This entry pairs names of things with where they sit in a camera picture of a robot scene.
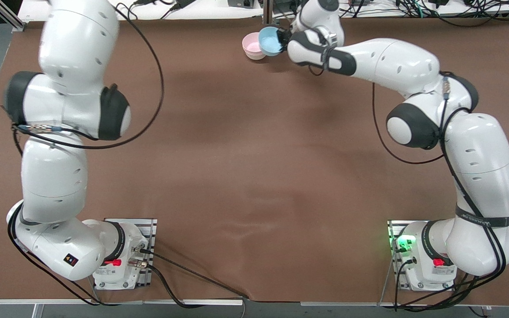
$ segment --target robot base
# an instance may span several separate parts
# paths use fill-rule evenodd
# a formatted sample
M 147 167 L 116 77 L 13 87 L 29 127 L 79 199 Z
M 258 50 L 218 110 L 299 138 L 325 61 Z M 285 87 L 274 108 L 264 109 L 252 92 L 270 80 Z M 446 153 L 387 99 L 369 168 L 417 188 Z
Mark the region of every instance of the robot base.
M 388 221 L 394 278 L 397 278 L 398 270 L 403 263 L 408 260 L 413 262 L 402 269 L 400 280 L 396 282 L 400 290 L 438 292 L 454 284 L 457 272 L 456 266 L 435 266 L 433 260 L 422 248 L 420 235 L 424 224 L 424 221 Z M 410 238 L 410 240 L 406 240 L 406 244 L 411 250 L 394 253 L 395 249 L 400 249 L 399 241 L 405 238 Z
M 107 264 L 99 267 L 93 273 L 96 290 L 127 290 L 150 285 L 151 272 L 148 268 L 127 266 L 129 258 L 148 260 L 149 256 L 134 252 L 133 248 L 154 248 L 156 235 L 156 219 L 105 219 L 105 221 L 118 222 L 127 234 L 127 243 L 121 256 L 121 266 Z

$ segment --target brown leather surface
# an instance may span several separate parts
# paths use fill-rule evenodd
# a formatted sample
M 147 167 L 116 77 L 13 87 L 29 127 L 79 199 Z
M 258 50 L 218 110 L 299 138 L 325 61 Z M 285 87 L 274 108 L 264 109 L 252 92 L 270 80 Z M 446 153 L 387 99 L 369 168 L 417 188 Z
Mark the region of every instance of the brown leather surface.
M 343 24 L 346 44 L 391 37 L 436 54 L 442 69 L 472 81 L 481 95 L 477 110 L 497 117 L 509 139 L 509 24 Z M 453 216 L 455 193 L 444 162 L 406 165 L 381 147 L 370 83 L 314 77 L 285 54 L 248 60 L 240 43 L 261 28 L 260 19 L 139 25 L 161 58 L 164 107 L 140 139 L 87 153 L 87 204 L 79 219 L 157 218 L 157 252 L 253 300 L 375 303 L 390 260 L 386 221 Z M 14 34 L 0 73 L 0 104 L 12 74 L 39 70 L 39 37 L 40 26 Z M 133 135 L 154 111 L 159 81 L 146 46 L 126 24 L 105 77 L 111 82 L 131 102 Z M 380 87 L 376 92 L 384 127 L 402 99 Z M 72 298 L 8 241 L 4 218 L 21 198 L 9 125 L 0 109 L 0 298 Z M 406 159 L 439 155 L 388 145 Z M 166 264 L 160 268 L 180 298 L 233 296 Z M 390 284 L 385 302 L 393 297 L 392 278 Z M 400 299 L 417 296 L 402 292 Z M 103 295 L 107 301 L 166 298 L 156 278 L 150 288 Z M 509 305 L 509 266 L 465 303 Z

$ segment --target blue bowl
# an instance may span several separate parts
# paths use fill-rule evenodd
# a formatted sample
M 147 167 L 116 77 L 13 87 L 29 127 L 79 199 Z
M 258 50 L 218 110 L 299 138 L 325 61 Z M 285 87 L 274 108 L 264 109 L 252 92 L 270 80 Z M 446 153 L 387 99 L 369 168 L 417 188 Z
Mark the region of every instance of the blue bowl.
M 260 50 L 265 56 L 274 57 L 282 51 L 282 46 L 278 41 L 277 31 L 278 28 L 275 28 L 274 26 L 267 26 L 260 30 L 260 33 L 258 34 L 258 44 L 260 45 Z

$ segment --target pink bowl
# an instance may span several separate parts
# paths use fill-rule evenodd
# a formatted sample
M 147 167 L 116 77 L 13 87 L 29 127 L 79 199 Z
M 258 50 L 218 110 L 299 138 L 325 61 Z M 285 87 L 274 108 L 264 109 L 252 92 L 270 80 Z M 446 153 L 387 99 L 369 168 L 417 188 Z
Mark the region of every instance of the pink bowl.
M 243 50 L 253 56 L 263 55 L 258 45 L 258 32 L 247 34 L 247 36 L 243 38 Z

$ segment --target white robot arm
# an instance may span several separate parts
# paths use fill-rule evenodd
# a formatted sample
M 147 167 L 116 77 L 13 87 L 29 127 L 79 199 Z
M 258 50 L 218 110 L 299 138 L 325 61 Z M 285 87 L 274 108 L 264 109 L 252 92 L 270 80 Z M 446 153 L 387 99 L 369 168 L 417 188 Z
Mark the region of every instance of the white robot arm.
M 76 131 L 115 140 L 128 128 L 127 99 L 103 74 L 119 32 L 107 0 L 52 0 L 42 31 L 39 64 L 44 73 L 19 72 L 8 83 L 4 107 L 21 129 L 82 145 Z M 79 221 L 87 188 L 87 161 L 81 148 L 30 137 L 23 151 L 23 200 L 15 217 L 18 242 L 52 271 L 69 280 L 94 274 L 103 288 L 135 286 L 130 258 L 147 240 L 130 223 Z
M 339 20 L 337 10 L 329 7 L 334 7 L 330 1 L 309 0 L 298 10 L 286 48 L 291 61 L 399 92 L 405 100 L 386 119 L 392 139 L 432 149 L 444 133 L 447 158 L 460 183 L 455 183 L 453 219 L 414 222 L 398 240 L 403 261 L 416 260 L 406 270 L 411 288 L 441 290 L 452 284 L 456 267 L 474 276 L 493 272 L 497 259 L 485 227 L 492 227 L 509 263 L 509 143 L 494 117 L 472 113 L 479 101 L 475 87 L 441 73 L 436 56 L 407 42 L 377 38 L 341 46 L 335 38 L 343 39 L 343 31 L 332 22 Z

